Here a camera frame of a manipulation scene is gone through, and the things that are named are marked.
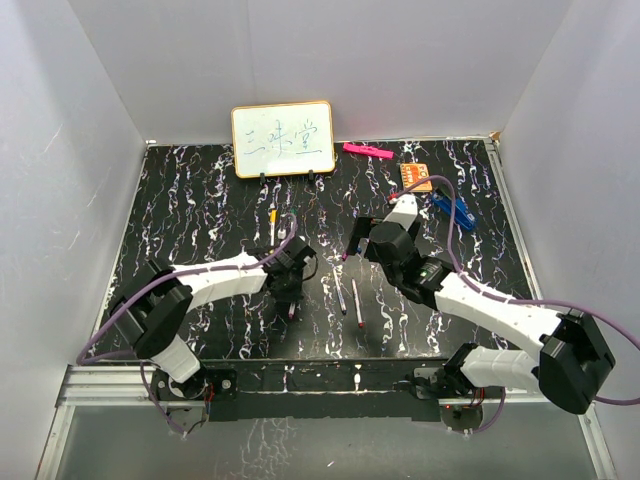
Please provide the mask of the white pen yellow tip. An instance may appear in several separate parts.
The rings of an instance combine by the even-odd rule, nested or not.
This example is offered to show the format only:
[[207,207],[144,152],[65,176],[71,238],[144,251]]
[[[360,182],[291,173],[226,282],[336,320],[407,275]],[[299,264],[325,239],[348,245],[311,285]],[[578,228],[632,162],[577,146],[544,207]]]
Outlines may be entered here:
[[275,229],[276,229],[277,218],[276,218],[275,223],[271,223],[270,222],[270,212],[272,210],[276,210],[276,212],[277,212],[277,209],[275,207],[272,207],[271,210],[269,211],[269,240],[270,240],[270,244],[269,245],[270,245],[270,247],[273,248],[275,246]]

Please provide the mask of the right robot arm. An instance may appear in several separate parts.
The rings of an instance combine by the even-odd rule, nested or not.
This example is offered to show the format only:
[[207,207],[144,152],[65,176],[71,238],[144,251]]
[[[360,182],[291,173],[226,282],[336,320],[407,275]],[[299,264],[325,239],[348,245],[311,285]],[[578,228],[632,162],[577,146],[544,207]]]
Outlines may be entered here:
[[493,350],[462,345],[442,368],[442,381],[455,395],[504,387],[539,392],[562,410],[581,415],[596,399],[615,358],[592,315],[520,305],[513,297],[474,283],[437,257],[420,254],[419,225],[359,217],[346,255],[367,242],[364,256],[381,266],[390,285],[408,300],[470,321],[513,344]]

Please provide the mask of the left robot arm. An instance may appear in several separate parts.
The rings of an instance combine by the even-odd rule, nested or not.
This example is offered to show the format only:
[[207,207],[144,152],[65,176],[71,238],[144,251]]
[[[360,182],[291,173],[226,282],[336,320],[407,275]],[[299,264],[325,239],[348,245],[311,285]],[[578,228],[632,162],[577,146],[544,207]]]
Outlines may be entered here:
[[266,292],[284,305],[302,298],[304,270],[317,262],[315,250],[298,236],[277,248],[257,248],[196,265],[150,261],[116,297],[110,320],[137,359],[150,361],[171,379],[182,397],[206,387],[204,366],[179,329],[192,310],[242,295]]

